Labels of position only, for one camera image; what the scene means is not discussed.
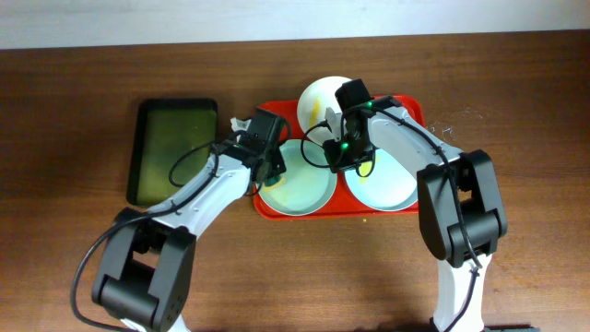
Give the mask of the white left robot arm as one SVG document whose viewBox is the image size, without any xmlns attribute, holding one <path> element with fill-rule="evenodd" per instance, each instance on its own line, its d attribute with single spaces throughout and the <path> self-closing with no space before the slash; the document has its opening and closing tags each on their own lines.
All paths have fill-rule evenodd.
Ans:
<svg viewBox="0 0 590 332">
<path fill-rule="evenodd" d="M 286 170 L 281 116 L 259 109 L 208 144 L 202 170 L 175 194 L 140 212 L 122 210 L 92 245 L 104 252 L 91 300 L 121 331 L 184 331 L 197 239 L 233 201 Z"/>
</svg>

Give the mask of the white plate with yellow stain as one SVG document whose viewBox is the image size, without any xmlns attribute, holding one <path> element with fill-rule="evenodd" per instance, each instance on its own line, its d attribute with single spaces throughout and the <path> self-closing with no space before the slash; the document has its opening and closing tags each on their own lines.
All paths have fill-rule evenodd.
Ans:
<svg viewBox="0 0 590 332">
<path fill-rule="evenodd" d="M 323 77 L 305 89 L 297 105 L 298 123 L 303 133 L 324 121 L 327 109 L 331 109 L 334 114 L 342 113 L 336 100 L 336 91 L 348 81 L 348 77 Z"/>
</svg>

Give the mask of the yellow green sponge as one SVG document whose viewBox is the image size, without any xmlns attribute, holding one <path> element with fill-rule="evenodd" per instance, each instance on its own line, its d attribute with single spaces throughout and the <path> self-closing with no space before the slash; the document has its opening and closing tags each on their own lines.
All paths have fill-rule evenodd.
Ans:
<svg viewBox="0 0 590 332">
<path fill-rule="evenodd" d="M 283 180 L 283 178 L 280 175 L 269 178 L 264 181 L 263 187 L 264 188 L 273 187 L 273 186 L 279 184 L 282 180 Z"/>
</svg>

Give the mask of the light green plate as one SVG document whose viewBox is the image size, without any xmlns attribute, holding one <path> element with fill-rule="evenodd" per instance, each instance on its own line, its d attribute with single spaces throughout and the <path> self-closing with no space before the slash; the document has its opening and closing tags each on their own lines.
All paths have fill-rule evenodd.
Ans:
<svg viewBox="0 0 590 332">
<path fill-rule="evenodd" d="M 286 171 L 271 185 L 264 184 L 259 191 L 262 200 L 274 211 L 287 216 L 304 216 L 314 213 L 331 199 L 336 191 L 337 175 L 315 164 L 326 164 L 323 149 L 315 143 L 300 139 L 288 140 L 280 147 Z"/>
</svg>

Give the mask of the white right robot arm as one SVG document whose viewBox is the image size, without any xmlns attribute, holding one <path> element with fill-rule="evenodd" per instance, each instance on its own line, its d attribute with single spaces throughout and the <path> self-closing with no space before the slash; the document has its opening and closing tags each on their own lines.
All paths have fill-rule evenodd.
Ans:
<svg viewBox="0 0 590 332">
<path fill-rule="evenodd" d="M 482 331 L 484 278 L 507 218 L 490 156 L 464 152 L 430 133 L 403 103 L 375 99 L 359 78 L 321 88 L 334 106 L 324 112 L 331 136 L 323 149 L 331 172 L 357 171 L 382 150 L 417 182 L 419 230 L 437 260 L 438 331 Z"/>
</svg>

